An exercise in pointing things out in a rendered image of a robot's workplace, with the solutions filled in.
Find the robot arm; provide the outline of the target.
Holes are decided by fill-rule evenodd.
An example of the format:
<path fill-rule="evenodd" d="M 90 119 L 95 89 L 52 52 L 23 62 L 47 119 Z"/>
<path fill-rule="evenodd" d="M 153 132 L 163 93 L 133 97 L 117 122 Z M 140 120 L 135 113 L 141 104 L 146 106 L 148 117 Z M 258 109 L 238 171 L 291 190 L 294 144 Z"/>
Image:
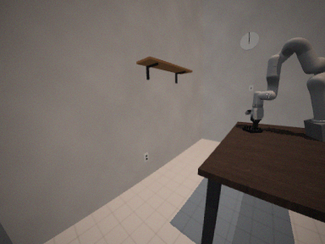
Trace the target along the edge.
<path fill-rule="evenodd" d="M 325 123 L 325 58 L 318 58 L 310 42 L 301 37 L 288 40 L 283 49 L 268 60 L 267 91 L 254 92 L 252 107 L 263 108 L 264 100 L 277 97 L 282 63 L 294 52 L 303 71 L 308 75 L 315 73 L 306 83 L 314 115 L 311 121 Z"/>

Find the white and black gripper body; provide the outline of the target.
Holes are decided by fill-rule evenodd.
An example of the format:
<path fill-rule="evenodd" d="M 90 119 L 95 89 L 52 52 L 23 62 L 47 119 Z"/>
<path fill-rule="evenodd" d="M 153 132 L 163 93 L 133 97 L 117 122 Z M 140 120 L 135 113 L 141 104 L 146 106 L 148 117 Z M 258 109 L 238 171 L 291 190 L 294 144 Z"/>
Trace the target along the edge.
<path fill-rule="evenodd" d="M 263 119 L 263 115 L 264 115 L 263 108 L 252 108 L 251 109 L 251 116 L 253 117 L 254 120 Z"/>

